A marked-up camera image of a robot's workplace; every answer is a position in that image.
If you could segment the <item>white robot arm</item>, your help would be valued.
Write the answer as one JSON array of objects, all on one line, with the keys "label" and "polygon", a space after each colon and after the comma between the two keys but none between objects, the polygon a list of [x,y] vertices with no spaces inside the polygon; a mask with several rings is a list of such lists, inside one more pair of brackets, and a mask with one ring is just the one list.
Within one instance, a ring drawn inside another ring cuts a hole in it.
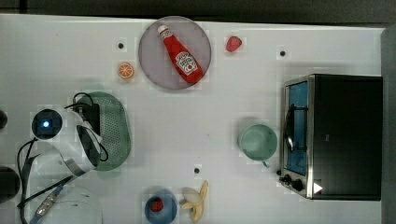
[{"label": "white robot arm", "polygon": [[95,169],[101,160],[101,141],[91,124],[67,108],[46,108],[31,122],[34,138],[17,154],[22,224],[38,224],[55,205],[64,187]]}]

